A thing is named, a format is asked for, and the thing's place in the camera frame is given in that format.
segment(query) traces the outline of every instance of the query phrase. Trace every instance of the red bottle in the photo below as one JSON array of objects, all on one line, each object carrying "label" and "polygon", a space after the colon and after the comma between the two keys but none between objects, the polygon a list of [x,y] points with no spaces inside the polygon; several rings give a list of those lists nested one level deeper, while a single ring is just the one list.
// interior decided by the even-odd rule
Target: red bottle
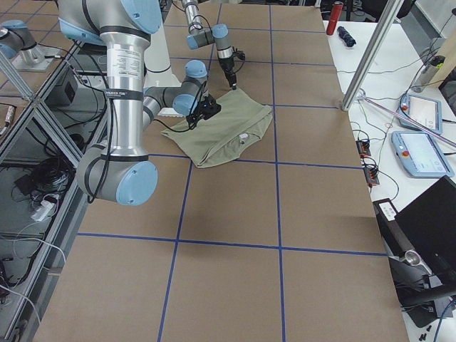
[{"label": "red bottle", "polygon": [[336,1],[333,4],[333,9],[331,10],[331,17],[329,19],[328,27],[326,28],[326,34],[328,36],[332,36],[334,33],[334,30],[336,29],[337,21],[339,20],[339,17],[341,16],[342,7],[343,7],[343,2]]}]

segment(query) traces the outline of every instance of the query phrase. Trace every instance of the label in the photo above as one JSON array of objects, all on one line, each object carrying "label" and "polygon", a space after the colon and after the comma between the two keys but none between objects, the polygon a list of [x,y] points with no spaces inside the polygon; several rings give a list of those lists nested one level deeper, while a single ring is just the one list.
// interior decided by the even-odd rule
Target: label
[{"label": "label", "polygon": [[384,202],[384,203],[380,203],[378,206],[380,207],[381,211],[383,212],[383,214],[385,215],[385,217],[388,221],[395,220],[396,211],[391,206],[391,203]]},{"label": "label", "polygon": [[141,78],[141,54],[116,48],[111,51],[111,73],[114,77]]}]

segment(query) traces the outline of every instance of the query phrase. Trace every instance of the white desk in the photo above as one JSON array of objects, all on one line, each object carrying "label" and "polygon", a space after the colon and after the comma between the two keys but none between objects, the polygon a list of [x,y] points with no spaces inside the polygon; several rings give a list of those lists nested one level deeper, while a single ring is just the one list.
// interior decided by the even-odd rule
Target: white desk
[{"label": "white desk", "polygon": [[[347,31],[356,40],[356,45],[353,48],[345,47],[342,40],[338,37],[337,32],[334,35],[328,36],[329,45],[333,55],[334,63],[338,71],[355,71],[359,61],[371,39],[372,33],[375,29],[375,24],[371,23],[356,23],[356,22],[340,22],[338,26],[344,26]],[[370,73],[363,82],[362,88],[366,91],[366,95],[371,98],[399,98],[401,94],[410,85],[414,75],[421,67],[421,61],[418,61],[419,56],[415,52],[411,42],[405,35],[404,30],[400,24],[393,24],[383,45],[380,47],[378,55],[376,56],[373,65],[370,68],[370,72],[383,72],[393,71],[399,67],[406,66],[413,61],[417,61],[407,68],[400,69],[394,73]],[[353,77],[353,73],[342,73],[338,72],[338,79],[341,84],[343,92],[346,91],[350,81]],[[437,88],[427,87],[419,95],[434,98],[442,102],[442,116],[449,120],[455,120],[453,112],[451,111],[448,104],[445,102],[442,94]],[[398,100],[375,100],[377,103],[395,110],[398,107]],[[362,106],[366,112],[369,123],[378,126],[383,130],[387,130],[388,125],[391,123],[393,116],[385,113],[368,103],[363,102]],[[368,133],[369,137],[372,138],[383,138],[384,134],[377,128],[374,128],[367,124],[362,108],[358,102],[354,102],[351,106],[348,114],[350,120],[360,125],[361,130]],[[354,123],[353,129],[358,129],[358,126]],[[390,175],[398,183],[400,191],[396,199],[393,201],[396,208],[400,211],[412,202],[416,197],[423,193],[430,185],[434,184],[437,179],[415,179],[410,177],[406,171],[404,171],[398,158],[395,156],[390,134],[395,130],[407,130],[399,125],[397,119],[392,123],[392,127],[388,132],[383,150],[381,152],[381,159],[379,163],[380,171]],[[456,125],[444,123],[443,125],[443,136],[455,141],[456,140]],[[363,133],[360,134],[360,138],[365,138]],[[378,162],[380,148],[382,145],[381,141],[374,140],[370,142],[370,151],[373,159]],[[439,142],[443,152],[454,152],[450,146]],[[451,166],[456,170],[456,157],[447,156]],[[386,176],[379,175],[380,185],[374,187],[370,194],[373,201],[380,200],[386,197],[392,198],[396,193],[396,186],[393,181],[389,180]],[[417,341],[422,333],[426,333],[424,328],[417,328],[410,317],[405,313],[404,320],[407,326],[408,335],[410,341]],[[427,333],[426,341],[432,341],[437,328],[437,321],[432,324],[432,330]],[[439,332],[439,342],[454,342],[456,336],[456,318],[445,319],[442,323]]]}]

